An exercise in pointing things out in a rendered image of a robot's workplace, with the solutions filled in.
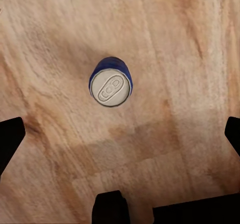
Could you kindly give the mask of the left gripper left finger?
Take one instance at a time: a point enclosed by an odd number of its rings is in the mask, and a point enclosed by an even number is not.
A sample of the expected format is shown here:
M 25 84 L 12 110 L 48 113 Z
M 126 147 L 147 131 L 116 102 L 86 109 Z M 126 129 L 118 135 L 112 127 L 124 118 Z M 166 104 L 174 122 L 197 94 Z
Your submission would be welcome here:
M 21 117 L 0 122 L 0 176 L 24 139 L 25 133 Z

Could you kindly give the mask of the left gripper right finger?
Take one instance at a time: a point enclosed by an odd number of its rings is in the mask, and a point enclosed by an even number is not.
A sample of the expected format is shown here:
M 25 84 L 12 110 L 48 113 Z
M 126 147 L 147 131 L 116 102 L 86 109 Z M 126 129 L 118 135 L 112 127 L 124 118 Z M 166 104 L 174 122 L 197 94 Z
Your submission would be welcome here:
M 240 119 L 229 117 L 224 133 L 240 156 Z

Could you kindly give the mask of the can of soda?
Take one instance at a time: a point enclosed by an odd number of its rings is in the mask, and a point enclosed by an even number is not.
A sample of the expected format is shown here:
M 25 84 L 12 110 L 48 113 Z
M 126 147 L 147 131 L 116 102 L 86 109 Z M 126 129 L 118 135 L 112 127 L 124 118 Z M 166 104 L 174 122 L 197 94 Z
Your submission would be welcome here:
M 118 57 L 100 60 L 89 78 L 89 90 L 101 106 L 115 108 L 124 104 L 133 90 L 131 73 Z

